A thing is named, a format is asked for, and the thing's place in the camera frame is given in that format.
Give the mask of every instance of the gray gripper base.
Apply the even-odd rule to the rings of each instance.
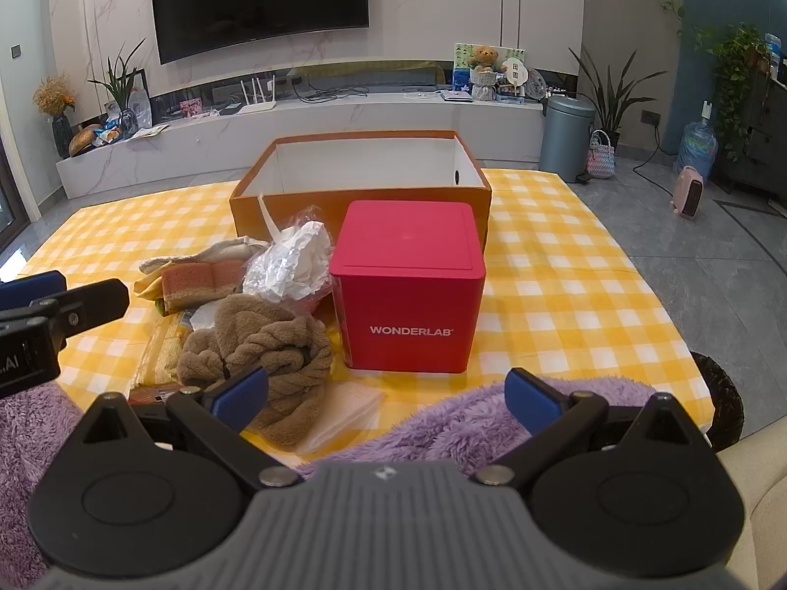
[[[451,463],[328,463],[307,483],[258,493],[235,532],[184,568],[135,581],[53,569],[35,588],[743,590],[721,565],[663,581],[593,569],[538,532],[516,492]]]

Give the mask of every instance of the yellow checkered tablecloth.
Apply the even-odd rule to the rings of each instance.
[[[556,175],[485,174],[493,188],[487,275],[467,372],[349,370],[337,327],[330,326],[337,356],[332,378],[381,388],[387,397],[366,427],[345,432],[325,451],[375,437],[426,405],[502,379],[512,366],[569,379],[624,375],[673,392],[699,425],[710,424],[711,397],[686,344],[593,213]],[[131,289],[140,261],[189,255],[235,236],[228,202],[234,185],[83,208],[42,245],[24,274],[59,269],[69,287],[119,277]],[[127,392],[158,317],[152,303],[131,297],[122,320],[69,340],[59,378],[68,395],[87,408],[101,392]]]

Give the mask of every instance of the purple fuzzy blanket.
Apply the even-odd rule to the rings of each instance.
[[[613,406],[643,406],[656,392],[631,379],[604,377],[567,382],[542,378],[565,395],[590,390]],[[401,462],[451,459],[466,475],[530,439],[505,406],[503,382],[463,392],[404,420],[388,433],[305,464],[310,476],[324,461]]]
[[[0,577],[14,588],[46,571],[28,530],[28,500],[80,416],[51,382],[0,400]]]

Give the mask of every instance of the vase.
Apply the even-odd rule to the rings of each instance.
[[[131,108],[124,108],[121,111],[119,124],[121,125],[121,131],[123,132],[123,139],[126,137],[131,137],[139,130],[137,116],[134,115],[134,112],[131,110]]]
[[[59,116],[52,117],[52,136],[54,137],[54,145],[58,149],[60,159],[66,159],[72,134],[71,123],[62,113]]]

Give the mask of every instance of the potted plant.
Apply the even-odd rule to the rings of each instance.
[[[741,120],[741,107],[752,88],[754,69],[770,73],[769,52],[757,28],[749,24],[729,27],[724,39],[707,49],[716,56],[716,137],[727,159],[737,162],[749,132]]]
[[[586,49],[585,56],[587,57],[587,63],[590,65],[590,68],[593,69],[593,74],[590,74],[590,70],[585,66],[585,62],[583,62],[574,51],[572,51],[572,56],[577,60],[579,67],[585,75],[588,76],[590,83],[593,85],[593,97],[586,95],[585,97],[593,102],[593,106],[596,107],[596,112],[598,113],[598,121],[599,124],[601,124],[601,129],[609,135],[612,146],[617,147],[620,138],[618,129],[620,127],[620,122],[623,121],[623,113],[625,113],[632,104],[656,100],[654,97],[632,97],[631,94],[634,92],[634,89],[645,80],[664,75],[666,70],[657,70],[656,73],[646,75],[644,78],[633,79],[627,84],[623,84],[623,78],[626,76],[626,73],[628,73],[631,62],[635,61],[636,51],[634,51],[626,62],[626,66],[623,67],[617,86],[612,85],[612,75],[609,65],[607,65],[607,83],[605,86],[604,83],[601,82],[601,76],[598,73],[596,65],[593,63],[593,58]]]
[[[33,93],[33,104],[41,113],[52,117],[52,136],[61,159],[68,157],[68,144],[71,142],[71,123],[65,116],[66,107],[74,107],[74,93],[65,75],[46,78]]]
[[[131,137],[134,133],[139,130],[139,124],[137,124],[137,118],[134,115],[134,112],[128,107],[128,98],[131,96],[131,89],[134,87],[134,79],[136,78],[137,74],[139,73],[139,69],[135,68],[128,72],[128,63],[131,61],[131,57],[133,54],[137,52],[137,49],[143,45],[144,38],[142,41],[139,42],[138,45],[135,46],[134,50],[128,54],[128,57],[123,59],[123,47],[121,46],[120,52],[117,54],[117,58],[115,58],[115,66],[109,61],[109,58],[106,59],[106,73],[109,77],[109,82],[100,82],[99,80],[88,80],[92,84],[100,84],[104,86],[108,91],[109,94],[117,102],[118,108],[121,110],[121,117],[119,118],[119,124],[121,127],[121,131],[123,133],[123,137]],[[123,67],[122,70],[119,70],[118,62],[120,66]]]

